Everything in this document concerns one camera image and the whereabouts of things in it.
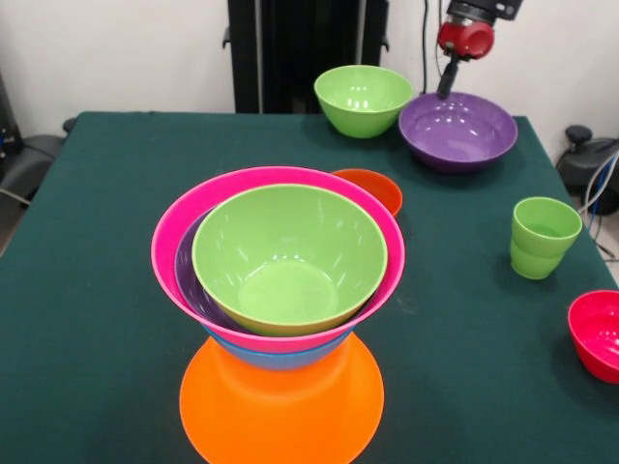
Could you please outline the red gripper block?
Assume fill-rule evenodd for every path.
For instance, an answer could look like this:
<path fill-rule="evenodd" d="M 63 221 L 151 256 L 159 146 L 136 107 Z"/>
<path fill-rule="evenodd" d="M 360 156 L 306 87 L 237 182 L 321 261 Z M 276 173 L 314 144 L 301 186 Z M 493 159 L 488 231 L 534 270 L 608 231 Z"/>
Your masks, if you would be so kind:
<path fill-rule="evenodd" d="M 445 100 L 454 86 L 460 59 L 481 59 L 488 55 L 494 45 L 494 29 L 484 21 L 451 16 L 440 26 L 437 43 L 451 55 L 437 88 L 437 96 Z"/>

